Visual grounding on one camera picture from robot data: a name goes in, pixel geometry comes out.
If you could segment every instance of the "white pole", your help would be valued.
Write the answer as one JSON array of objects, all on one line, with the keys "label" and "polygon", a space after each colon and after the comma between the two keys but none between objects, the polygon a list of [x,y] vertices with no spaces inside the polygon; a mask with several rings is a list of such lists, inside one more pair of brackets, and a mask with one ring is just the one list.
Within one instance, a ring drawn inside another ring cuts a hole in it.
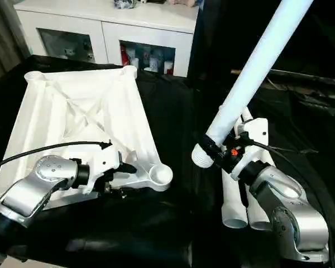
[{"label": "white pole", "polygon": [[[273,18],[234,83],[206,134],[221,146],[235,121],[248,105],[267,76],[286,43],[294,33],[313,0],[282,0]],[[194,163],[208,168],[213,160],[196,144],[192,152]]]}]

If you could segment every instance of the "glass cabinet door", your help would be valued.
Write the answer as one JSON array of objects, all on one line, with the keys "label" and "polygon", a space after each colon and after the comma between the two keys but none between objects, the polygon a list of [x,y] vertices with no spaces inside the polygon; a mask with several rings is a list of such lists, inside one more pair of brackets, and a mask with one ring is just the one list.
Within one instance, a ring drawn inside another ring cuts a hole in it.
[{"label": "glass cabinet door", "polygon": [[95,63],[89,35],[37,29],[48,56]]},{"label": "glass cabinet door", "polygon": [[137,69],[159,74],[173,74],[175,48],[119,41],[122,65],[134,65]]},{"label": "glass cabinet door", "polygon": [[101,21],[17,11],[31,54],[108,63]]}]

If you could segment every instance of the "curtain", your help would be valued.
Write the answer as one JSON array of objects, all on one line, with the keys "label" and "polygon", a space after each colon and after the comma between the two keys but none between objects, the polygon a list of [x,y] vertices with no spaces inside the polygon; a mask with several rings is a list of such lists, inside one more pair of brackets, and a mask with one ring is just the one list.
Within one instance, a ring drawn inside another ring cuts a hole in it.
[{"label": "curtain", "polygon": [[17,42],[17,33],[12,29],[13,12],[9,14],[8,8],[13,10],[12,2],[0,0],[0,76],[19,64],[24,58],[25,53]]}]

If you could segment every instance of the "cable connector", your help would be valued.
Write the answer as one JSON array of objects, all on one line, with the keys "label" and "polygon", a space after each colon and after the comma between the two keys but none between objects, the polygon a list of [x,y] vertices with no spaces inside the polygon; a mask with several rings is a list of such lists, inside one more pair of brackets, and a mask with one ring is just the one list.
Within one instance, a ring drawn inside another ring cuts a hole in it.
[{"label": "cable connector", "polygon": [[249,136],[249,134],[248,134],[247,131],[242,132],[240,134],[240,138],[237,139],[238,145],[243,146],[243,147],[253,145],[254,142],[255,141],[250,138],[250,136]]}]

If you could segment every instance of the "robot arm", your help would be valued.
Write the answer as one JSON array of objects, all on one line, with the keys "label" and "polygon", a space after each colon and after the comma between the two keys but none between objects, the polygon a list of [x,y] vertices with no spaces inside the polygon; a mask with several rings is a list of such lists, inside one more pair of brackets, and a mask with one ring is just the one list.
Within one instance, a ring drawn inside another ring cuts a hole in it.
[{"label": "robot arm", "polygon": [[87,165],[79,159],[42,157],[27,177],[14,183],[0,197],[0,265],[17,235],[30,226],[53,192],[86,185],[83,192],[89,194],[97,179],[106,175],[109,181],[116,171],[135,173],[136,169],[122,163],[114,146],[97,153]]},{"label": "robot arm", "polygon": [[[247,129],[252,133],[251,126],[261,119],[242,125],[245,132],[241,136],[247,136]],[[234,180],[250,186],[250,192],[272,224],[281,257],[302,262],[328,261],[329,233],[323,216],[309,204],[297,181],[260,160],[264,149],[231,139],[230,149],[222,152],[207,135],[199,145],[215,165],[230,173]]]}]

